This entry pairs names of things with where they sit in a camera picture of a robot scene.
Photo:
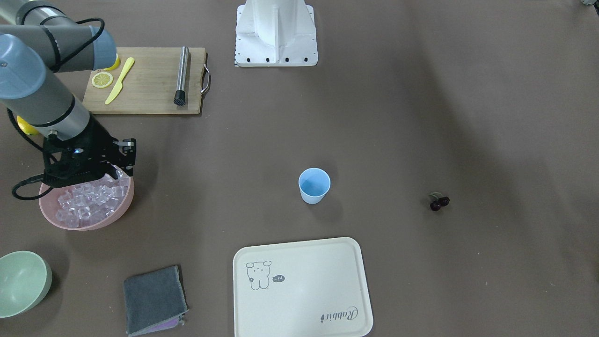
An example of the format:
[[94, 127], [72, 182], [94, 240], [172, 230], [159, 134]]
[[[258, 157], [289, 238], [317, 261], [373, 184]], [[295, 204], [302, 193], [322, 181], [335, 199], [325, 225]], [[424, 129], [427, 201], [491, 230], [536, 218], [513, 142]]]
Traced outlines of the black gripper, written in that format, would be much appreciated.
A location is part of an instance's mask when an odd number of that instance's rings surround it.
[[49, 136], [43, 142], [42, 182], [54, 189], [96, 181], [119, 181], [121, 170], [133, 176], [136, 163], [135, 138], [116, 140], [95, 117], [78, 136], [59, 140]]

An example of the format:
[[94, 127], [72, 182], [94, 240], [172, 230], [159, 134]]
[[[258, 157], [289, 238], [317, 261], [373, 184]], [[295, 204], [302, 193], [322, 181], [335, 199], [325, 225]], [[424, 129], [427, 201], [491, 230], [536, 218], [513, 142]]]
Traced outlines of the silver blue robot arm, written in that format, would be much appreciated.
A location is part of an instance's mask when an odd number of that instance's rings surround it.
[[108, 68], [117, 47], [100, 18], [74, 21], [44, 0], [3, 0], [1, 103], [44, 137], [42, 174], [26, 183], [57, 189], [117, 170], [133, 175], [135, 139], [117, 140], [57, 73]]

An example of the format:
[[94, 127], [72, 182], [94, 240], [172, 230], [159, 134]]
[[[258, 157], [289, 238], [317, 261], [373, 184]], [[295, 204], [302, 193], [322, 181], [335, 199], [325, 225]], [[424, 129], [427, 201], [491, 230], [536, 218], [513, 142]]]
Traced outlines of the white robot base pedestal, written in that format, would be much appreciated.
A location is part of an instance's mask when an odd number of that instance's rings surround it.
[[236, 19], [235, 66], [317, 65], [314, 8], [305, 1], [247, 0]]

